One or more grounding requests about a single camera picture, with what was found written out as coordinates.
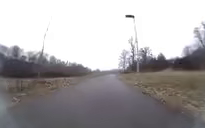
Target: asphalt road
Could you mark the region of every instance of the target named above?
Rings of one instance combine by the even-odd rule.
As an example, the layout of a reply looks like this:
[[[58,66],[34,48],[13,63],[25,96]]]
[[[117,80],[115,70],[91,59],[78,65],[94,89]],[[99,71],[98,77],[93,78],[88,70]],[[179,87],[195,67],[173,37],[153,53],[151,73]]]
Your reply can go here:
[[[202,128],[198,120],[172,111],[127,86],[115,75],[6,109],[0,128]]]

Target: bare tree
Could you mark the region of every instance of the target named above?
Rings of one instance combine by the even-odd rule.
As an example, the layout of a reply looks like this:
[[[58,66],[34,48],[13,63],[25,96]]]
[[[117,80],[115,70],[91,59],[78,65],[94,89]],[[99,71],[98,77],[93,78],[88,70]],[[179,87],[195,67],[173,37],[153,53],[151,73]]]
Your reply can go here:
[[[15,46],[11,47],[12,57],[19,59],[21,52],[22,52],[22,50],[19,46],[15,45]]]
[[[50,56],[49,62],[50,64],[56,64],[57,59],[55,58],[55,56]]]
[[[127,68],[127,60],[128,58],[128,51],[127,50],[122,50],[121,55],[119,57],[119,68],[123,69],[125,71],[125,69]]]
[[[135,45],[133,43],[133,38],[132,37],[128,40],[128,43],[130,44],[131,63],[134,64],[135,63],[136,48],[135,48]]]
[[[148,63],[152,58],[152,50],[149,47],[144,47],[139,50],[139,56],[143,64]]]
[[[191,55],[191,54],[192,54],[192,50],[191,50],[190,46],[184,47],[184,49],[183,49],[183,55],[184,55],[184,56],[189,56],[189,55]]]
[[[203,41],[200,28],[196,27],[196,28],[194,29],[194,37],[195,37],[196,39],[198,39],[199,44],[202,46],[202,48],[205,48],[205,43],[204,43],[204,41]]]

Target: dry grass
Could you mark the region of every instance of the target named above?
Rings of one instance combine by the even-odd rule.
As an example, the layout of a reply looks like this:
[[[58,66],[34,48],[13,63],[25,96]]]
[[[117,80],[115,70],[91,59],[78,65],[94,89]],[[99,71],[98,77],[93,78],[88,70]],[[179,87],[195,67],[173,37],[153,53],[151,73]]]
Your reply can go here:
[[[121,78],[172,108],[185,108],[195,115],[205,111],[205,71],[131,73]]]

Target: utility pole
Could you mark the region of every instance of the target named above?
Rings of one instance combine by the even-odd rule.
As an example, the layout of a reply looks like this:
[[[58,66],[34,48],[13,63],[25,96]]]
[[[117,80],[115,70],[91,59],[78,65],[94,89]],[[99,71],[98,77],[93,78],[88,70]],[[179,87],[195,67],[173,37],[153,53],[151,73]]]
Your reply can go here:
[[[46,38],[46,35],[47,35],[47,32],[48,32],[48,28],[49,28],[49,26],[50,26],[50,24],[51,24],[51,19],[50,19],[50,21],[49,21],[49,23],[48,23],[48,26],[47,26],[47,29],[46,29],[46,31],[45,31],[45,33],[44,33],[44,38],[43,38],[43,45],[42,45],[42,50],[41,50],[41,53],[40,53],[40,57],[39,57],[39,60],[38,60],[38,63],[42,63],[42,57],[43,57],[43,54],[44,54],[44,41],[45,41],[45,38]]]
[[[135,45],[136,45],[136,58],[137,58],[137,72],[139,72],[139,46],[138,46],[138,38],[137,38],[137,29],[135,23],[135,16],[134,15],[125,15],[126,18],[132,18],[134,23],[134,31],[135,31]]]

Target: lamp post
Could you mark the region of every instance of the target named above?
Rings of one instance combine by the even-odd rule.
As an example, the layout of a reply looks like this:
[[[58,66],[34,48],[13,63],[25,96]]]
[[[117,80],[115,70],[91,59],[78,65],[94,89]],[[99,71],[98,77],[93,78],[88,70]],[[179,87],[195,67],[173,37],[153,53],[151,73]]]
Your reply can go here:
[[[138,47],[138,38],[137,38],[137,29],[135,23],[135,16],[134,15],[125,15],[126,18],[132,18],[134,23],[134,31],[135,31],[135,45],[136,45],[136,54],[137,54],[137,72],[139,72],[139,47]]]

